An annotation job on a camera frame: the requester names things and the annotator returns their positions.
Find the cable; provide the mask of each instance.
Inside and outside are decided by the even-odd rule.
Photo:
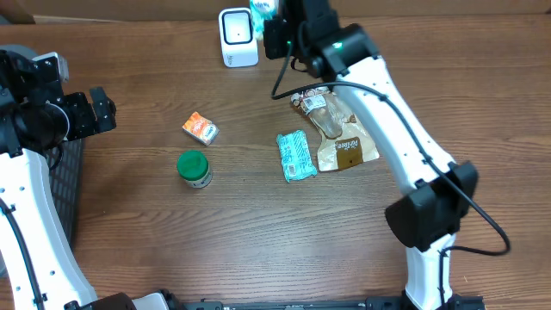
[[[504,241],[505,248],[502,251],[485,251],[485,250],[479,250],[479,249],[474,249],[474,248],[470,248],[470,247],[466,247],[466,246],[460,246],[460,245],[453,245],[453,246],[442,249],[442,251],[440,252],[440,264],[439,264],[439,269],[440,269],[439,270],[439,285],[440,285],[439,291],[440,291],[440,302],[442,303],[442,308],[443,308],[443,310],[447,310],[448,309],[448,304],[445,301],[445,298],[444,298],[444,293],[445,292],[443,290],[443,260],[444,260],[445,257],[447,257],[446,252],[457,250],[457,251],[466,251],[466,252],[469,252],[469,253],[481,254],[481,255],[486,255],[486,256],[494,256],[494,257],[495,256],[502,256],[502,255],[505,255],[505,254],[507,254],[511,251],[511,242],[509,240],[509,237],[507,236],[507,234],[505,233],[503,228],[501,228],[501,226],[499,226],[499,224],[495,220],[493,220],[492,217],[490,215],[488,215],[486,213],[486,211],[484,211],[484,209],[482,209],[476,202],[473,201],[473,199],[471,199],[467,194],[465,194],[465,192],[463,192],[462,189],[460,189],[453,181],[451,181],[446,176],[446,174],[443,173],[434,164],[434,162],[432,161],[432,157],[423,148],[423,146],[421,145],[421,142],[419,141],[418,137],[413,132],[412,127],[407,122],[404,115],[400,112],[400,110],[396,107],[396,105],[388,98],[387,95],[382,94],[378,90],[374,90],[371,87],[368,87],[366,85],[351,83],[351,82],[344,82],[344,81],[337,81],[337,82],[325,82],[325,83],[310,84],[310,85],[306,85],[306,86],[296,88],[294,90],[286,91],[286,92],[276,96],[277,88],[279,87],[279,84],[280,84],[280,82],[283,78],[283,75],[285,74],[285,70],[287,69],[288,60],[291,56],[292,50],[293,50],[293,42],[291,41],[291,44],[289,45],[289,51],[288,51],[286,61],[284,62],[284,66],[282,67],[282,70],[280,71],[280,75],[279,75],[277,81],[275,82],[274,89],[272,90],[272,93],[271,93],[271,97],[272,97],[273,100],[277,100],[277,99],[281,99],[281,98],[284,98],[284,97],[287,97],[287,96],[291,96],[291,95],[293,95],[294,93],[297,93],[297,92],[302,92],[302,91],[305,91],[305,90],[310,90],[310,89],[323,87],[323,86],[327,86],[327,87],[329,87],[329,86],[349,86],[349,87],[358,88],[360,90],[365,90],[365,91],[377,96],[380,101],[385,102],[388,105],[388,107],[390,107],[393,110],[393,112],[398,116],[398,118],[400,119],[400,121],[402,122],[404,127],[406,128],[406,131],[412,137],[412,140],[415,143],[416,147],[419,149],[419,152],[421,153],[421,155],[423,155],[424,160],[432,168],[432,170],[439,177],[441,177],[444,180],[444,182],[447,183],[449,185],[449,187],[460,198],[462,198],[463,200],[465,200],[465,202],[467,202],[469,205],[471,205],[473,207],[473,209],[478,214],[480,214],[480,216],[486,222],[488,222],[488,224],[490,224],[490,226],[499,234],[501,239]]]
[[[25,243],[21,229],[19,229],[17,221],[15,221],[15,217],[12,214],[13,210],[6,206],[6,203],[2,200],[2,198],[0,198],[0,208],[2,209],[2,213],[6,215],[6,219],[8,219],[9,225],[11,226],[15,239],[17,240],[17,244],[19,245],[19,249],[21,250],[23,261],[25,262],[25,267],[27,268],[28,280],[31,282],[31,289],[33,290],[34,304],[38,310],[44,310],[44,301],[42,294],[40,293],[38,281],[36,280],[36,274],[34,273],[33,262],[28,254],[27,244]]]
[[[58,145],[58,157],[55,158],[55,162],[52,164],[52,167],[50,167],[50,171],[58,168],[59,164],[61,164],[61,160],[63,160],[63,146],[61,144]]]

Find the white device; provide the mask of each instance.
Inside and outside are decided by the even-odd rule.
[[[218,15],[224,64],[230,68],[258,63],[257,40],[249,8],[224,9]]]

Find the orange box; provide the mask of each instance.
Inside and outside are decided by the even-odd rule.
[[[219,129],[211,121],[194,112],[182,126],[186,133],[199,140],[205,146],[213,143]]]

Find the green lid container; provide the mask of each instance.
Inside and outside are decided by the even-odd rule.
[[[176,164],[178,173],[186,181],[199,181],[209,172],[208,160],[199,151],[187,151],[180,156]]]

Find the wooden table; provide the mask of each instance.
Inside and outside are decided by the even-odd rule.
[[[455,292],[484,295],[488,309],[549,308],[551,17],[350,22],[378,43],[432,136],[476,164],[476,200],[511,236],[507,257],[454,253]],[[312,154],[320,137],[288,100],[269,99],[281,60],[225,68],[216,22],[0,27],[0,41],[58,51],[67,93],[102,85],[117,104],[116,130],[86,140],[75,244],[100,296],[168,288],[184,301],[315,301],[404,288],[404,248],[383,213],[400,195],[383,158],[284,181],[276,135],[306,130]],[[311,82],[291,71],[281,89]],[[220,127],[209,147],[181,129],[196,110]],[[205,189],[176,173],[189,149],[212,163]],[[457,244],[502,246],[474,211]],[[11,298],[0,280],[0,308]]]

